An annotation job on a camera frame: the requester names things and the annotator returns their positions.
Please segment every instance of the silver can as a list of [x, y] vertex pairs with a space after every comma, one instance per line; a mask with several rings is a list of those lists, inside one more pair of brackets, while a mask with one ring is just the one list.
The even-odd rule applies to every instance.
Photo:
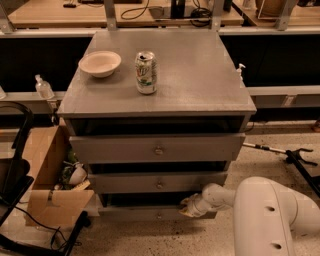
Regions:
[[153, 52], [138, 52], [135, 60], [137, 89], [142, 94], [157, 90], [157, 60]]

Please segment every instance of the cardboard box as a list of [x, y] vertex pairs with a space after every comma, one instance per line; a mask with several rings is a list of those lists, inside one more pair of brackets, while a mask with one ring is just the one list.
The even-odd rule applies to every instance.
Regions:
[[[32, 130], [24, 156], [35, 178], [27, 212], [49, 227], [73, 227], [93, 196], [93, 190], [53, 190], [59, 180], [69, 146], [65, 127]], [[27, 226], [38, 226], [26, 216]]]

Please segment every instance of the floor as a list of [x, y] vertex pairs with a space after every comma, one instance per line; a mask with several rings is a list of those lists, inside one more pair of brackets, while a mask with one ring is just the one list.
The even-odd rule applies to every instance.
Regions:
[[[278, 149], [313, 149], [302, 156], [320, 163], [320, 133], [311, 130], [314, 121], [249, 123], [246, 142]], [[286, 155], [242, 147], [229, 167], [225, 187], [236, 189], [247, 177], [261, 176], [277, 181], [311, 197], [320, 206], [319, 197], [310, 189], [297, 169], [285, 162]], [[311, 175], [320, 175], [320, 166], [307, 167]], [[74, 256], [233, 256], [233, 211], [218, 212], [215, 219], [157, 222], [110, 223], [101, 217], [90, 217], [74, 247]], [[50, 246], [52, 232], [26, 227], [24, 214], [15, 210], [0, 228], [11, 239], [44, 247]], [[297, 256], [320, 255], [320, 232], [294, 237]], [[15, 255], [0, 252], [0, 255]]]

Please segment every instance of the white robotic arm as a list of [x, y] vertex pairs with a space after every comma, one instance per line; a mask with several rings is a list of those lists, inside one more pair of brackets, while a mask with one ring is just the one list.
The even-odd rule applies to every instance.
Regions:
[[272, 180], [251, 177], [236, 191], [208, 184], [182, 201], [180, 212], [199, 217], [233, 207], [236, 256], [295, 256], [291, 232], [320, 231], [320, 209], [309, 197]]

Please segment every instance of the wooden tabletop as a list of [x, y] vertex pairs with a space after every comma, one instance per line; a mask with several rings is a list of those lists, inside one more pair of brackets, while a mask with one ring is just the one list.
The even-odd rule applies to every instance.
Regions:
[[[244, 14], [250, 25], [260, 26], [260, 27], [273, 27], [275, 25], [275, 20], [270, 17], [259, 18], [256, 15], [256, 6], [254, 5], [252, 9], [247, 10], [242, 6], [243, 0], [233, 0], [240, 12]], [[318, 26], [320, 25], [320, 7], [300, 7], [296, 5], [293, 8], [292, 14], [289, 20], [289, 26]]]
[[[116, 4], [116, 18], [118, 27], [148, 27], [148, 26], [172, 26], [172, 25], [191, 25], [186, 20], [167, 20], [156, 21], [151, 16], [149, 10], [143, 15], [133, 20], [126, 20], [121, 14], [133, 8], [145, 7], [147, 0], [141, 4]], [[187, 0], [187, 5], [191, 5], [191, 0]], [[76, 8], [64, 8], [64, 0], [29, 0], [23, 6], [9, 15], [10, 21], [16, 28], [60, 28], [60, 27], [106, 27], [107, 19], [103, 5], [84, 5], [79, 4]], [[149, 6], [169, 7], [168, 0], [150, 0]], [[136, 16], [142, 10], [130, 12], [125, 18]], [[242, 25], [243, 18], [234, 10], [224, 11], [222, 14], [221, 25]]]

